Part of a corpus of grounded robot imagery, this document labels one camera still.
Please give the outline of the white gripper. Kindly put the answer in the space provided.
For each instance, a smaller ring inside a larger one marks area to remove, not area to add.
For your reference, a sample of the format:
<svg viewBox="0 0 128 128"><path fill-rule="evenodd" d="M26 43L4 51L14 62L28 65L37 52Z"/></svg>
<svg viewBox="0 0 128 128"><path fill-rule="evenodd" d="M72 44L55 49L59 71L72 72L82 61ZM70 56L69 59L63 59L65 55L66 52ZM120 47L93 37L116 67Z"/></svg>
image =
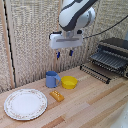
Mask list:
<svg viewBox="0 0 128 128"><path fill-rule="evenodd" d="M69 31L66 33L55 32L50 35L49 46L52 49L69 48L81 46L83 42L83 37L81 34L77 34L74 31ZM73 50L69 51L69 56L73 56ZM57 60L60 58L60 51L56 53Z"/></svg>

